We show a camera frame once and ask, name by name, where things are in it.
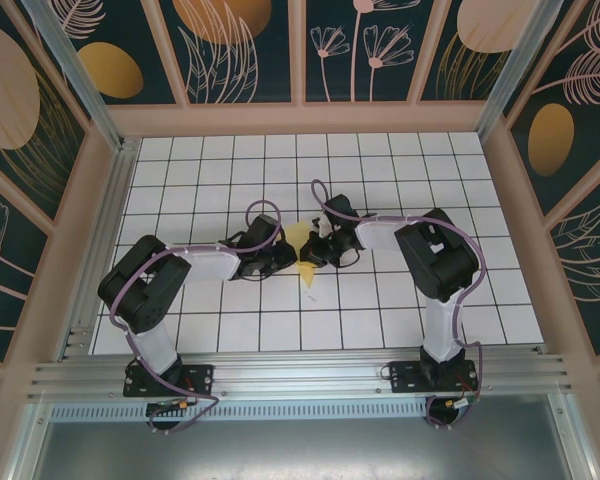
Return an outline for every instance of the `gold circle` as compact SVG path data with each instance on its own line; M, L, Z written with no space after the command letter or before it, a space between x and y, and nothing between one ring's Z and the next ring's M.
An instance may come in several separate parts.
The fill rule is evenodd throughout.
M271 0L173 0L180 19L198 37L216 44L235 44L240 37L230 33L232 28L225 3L236 22L241 18L254 38L269 24Z
M130 98L142 91L144 79L140 67L121 48L94 42L82 47L78 56L99 92L114 98Z
M33 136L40 116L40 90L27 54L0 30L0 148L13 150Z
M560 169L571 151L574 132L565 107L550 103L540 109L529 131L529 163L538 175L548 177Z
M458 36L479 53L508 52L515 47L537 0L464 0L458 10Z

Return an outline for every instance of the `white grid mat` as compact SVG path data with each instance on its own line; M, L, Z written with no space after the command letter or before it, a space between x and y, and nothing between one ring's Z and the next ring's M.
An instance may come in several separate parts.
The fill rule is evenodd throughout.
M465 302L466 340L542 342L475 133L144 139L113 261L145 234L170 244L224 239L245 229L247 206L263 197L282 210L283 225L310 222L314 178L360 214L443 208L487 259L488 277ZM294 266L261 283L183 290L165 319L180 353L407 347L423 338L424 297L398 252L363 251L350 268L318 269L311 288ZM93 353L129 352L105 313Z

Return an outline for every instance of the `grid floor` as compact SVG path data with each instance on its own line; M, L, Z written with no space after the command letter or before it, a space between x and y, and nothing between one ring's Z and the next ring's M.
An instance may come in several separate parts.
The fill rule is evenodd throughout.
M262 198L282 210L283 225L310 222L314 178L361 214L443 208L487 260L488 277L465 302L465 339L542 342L475 133L146 138L112 261L145 234L170 244L224 239L245 229L246 207ZM391 348L421 344L424 305L400 253L363 251L350 268L317 269L311 288L295 266L261 283L186 285L165 321L180 353ZM129 352L104 314L92 352Z

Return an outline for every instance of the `yellow object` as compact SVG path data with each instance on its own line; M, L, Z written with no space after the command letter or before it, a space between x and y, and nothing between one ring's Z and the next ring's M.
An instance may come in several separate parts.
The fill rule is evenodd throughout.
M529 163L543 177L556 173L567 159L575 126L571 113L550 103L540 109L529 131Z
M538 0L464 0L458 10L458 36L479 53L515 47Z
M285 227L284 233L287 237L287 243L293 247L296 251L296 255L300 258L300 249L309 240L309 232L311 227L307 222L300 222L288 227ZM307 287L310 287L313 283L313 275L316 267L312 263L300 262L296 263L298 267L298 273Z
M239 37L231 34L235 26L231 26L225 3L235 17L236 25L242 19L254 38L269 24L271 0L173 0L180 19L196 36L226 45L237 43Z
M78 56L99 92L115 98L130 98L142 91L144 79L140 67L121 48L94 42L82 47Z
M36 71L16 41L0 30L0 148L13 150L25 145L39 116Z

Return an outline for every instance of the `enclosure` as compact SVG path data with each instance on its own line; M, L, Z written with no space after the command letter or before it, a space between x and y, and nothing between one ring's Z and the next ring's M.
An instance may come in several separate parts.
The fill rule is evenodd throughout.
M392 393L427 299L349 250L184 285L166 332L220 403L153 436L99 283L262 199L299 252L314 179L479 245L475 412L438 430ZM600 478L600 0L0 0L0 478L454 475Z

